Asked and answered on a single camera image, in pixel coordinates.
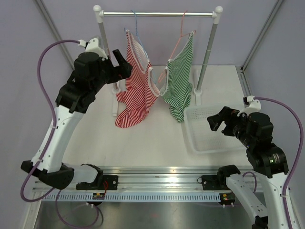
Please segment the blue wire hanger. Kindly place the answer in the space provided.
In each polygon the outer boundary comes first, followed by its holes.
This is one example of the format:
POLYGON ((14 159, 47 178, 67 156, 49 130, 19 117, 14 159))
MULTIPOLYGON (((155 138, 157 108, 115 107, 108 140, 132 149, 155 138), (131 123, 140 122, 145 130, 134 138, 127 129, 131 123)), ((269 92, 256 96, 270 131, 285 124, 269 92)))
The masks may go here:
POLYGON ((131 76, 126 79, 126 92, 130 92, 131 89, 148 89, 153 94, 160 94, 158 88, 155 86, 153 81, 153 67, 151 66, 150 59, 143 49, 141 40, 139 40, 138 27, 137 27, 137 17, 136 20, 136 37, 139 42, 137 42, 133 34, 128 30, 124 29, 127 50, 126 58, 127 62, 132 66, 131 76))

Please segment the red striped tank top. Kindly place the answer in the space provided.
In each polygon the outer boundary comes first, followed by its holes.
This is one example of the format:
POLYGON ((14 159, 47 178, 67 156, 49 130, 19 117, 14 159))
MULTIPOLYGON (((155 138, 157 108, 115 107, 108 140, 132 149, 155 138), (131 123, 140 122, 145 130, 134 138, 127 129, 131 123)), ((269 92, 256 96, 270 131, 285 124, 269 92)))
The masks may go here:
POLYGON ((153 67, 145 55, 143 47, 129 30, 126 30, 126 60, 132 66, 132 73, 125 80, 126 90, 117 93, 117 101, 125 104, 125 109, 117 116, 115 125, 128 128, 141 123, 149 114, 160 91, 151 79, 153 67))

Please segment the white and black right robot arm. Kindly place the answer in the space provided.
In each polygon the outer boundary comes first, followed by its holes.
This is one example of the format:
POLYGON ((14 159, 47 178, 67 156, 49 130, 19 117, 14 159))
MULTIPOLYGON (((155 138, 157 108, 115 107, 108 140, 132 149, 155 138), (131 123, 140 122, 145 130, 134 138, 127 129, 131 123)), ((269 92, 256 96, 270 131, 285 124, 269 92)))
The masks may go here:
POLYGON ((254 229, 295 229, 294 213, 285 184, 288 163, 285 153, 272 140, 273 124, 270 117, 260 112, 250 114, 223 107, 207 118, 210 129, 217 131, 225 124, 222 133, 236 137, 246 148, 246 156, 261 183, 265 206, 245 186, 243 176, 235 165, 220 167, 216 183, 222 189, 230 189, 252 219, 254 229))

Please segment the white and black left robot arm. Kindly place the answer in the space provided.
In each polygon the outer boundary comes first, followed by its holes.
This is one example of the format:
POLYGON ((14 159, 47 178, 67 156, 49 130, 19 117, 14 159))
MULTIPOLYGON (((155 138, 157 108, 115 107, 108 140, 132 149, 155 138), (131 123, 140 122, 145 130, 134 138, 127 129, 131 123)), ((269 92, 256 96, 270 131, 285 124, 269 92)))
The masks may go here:
POLYGON ((106 84, 116 83, 131 76, 132 66, 116 49, 113 54, 118 62, 114 66, 109 58, 94 52, 84 52, 74 61, 74 71, 59 90, 55 100, 56 120, 51 122, 49 133, 42 146, 46 146, 32 160, 23 161, 21 169, 37 177, 44 184, 59 190, 75 183, 77 190, 105 188, 103 170, 92 164, 71 166, 63 163, 63 156, 79 121, 87 112, 96 94, 106 84))

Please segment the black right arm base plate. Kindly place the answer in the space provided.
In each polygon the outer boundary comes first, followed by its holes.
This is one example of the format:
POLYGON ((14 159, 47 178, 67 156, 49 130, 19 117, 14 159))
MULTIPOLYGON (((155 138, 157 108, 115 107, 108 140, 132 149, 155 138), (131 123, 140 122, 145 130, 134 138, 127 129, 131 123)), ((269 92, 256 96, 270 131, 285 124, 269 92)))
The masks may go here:
POLYGON ((197 183, 202 185, 205 191, 229 191, 230 189, 221 184, 217 175, 202 175, 197 178, 197 183))

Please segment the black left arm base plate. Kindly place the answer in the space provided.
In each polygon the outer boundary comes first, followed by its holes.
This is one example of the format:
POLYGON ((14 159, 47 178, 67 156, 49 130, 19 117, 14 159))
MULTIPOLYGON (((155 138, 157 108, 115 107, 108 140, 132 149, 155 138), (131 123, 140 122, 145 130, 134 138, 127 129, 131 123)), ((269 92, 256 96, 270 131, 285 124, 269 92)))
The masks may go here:
POLYGON ((76 185, 76 190, 117 190, 117 175, 97 175, 92 183, 82 182, 76 185))

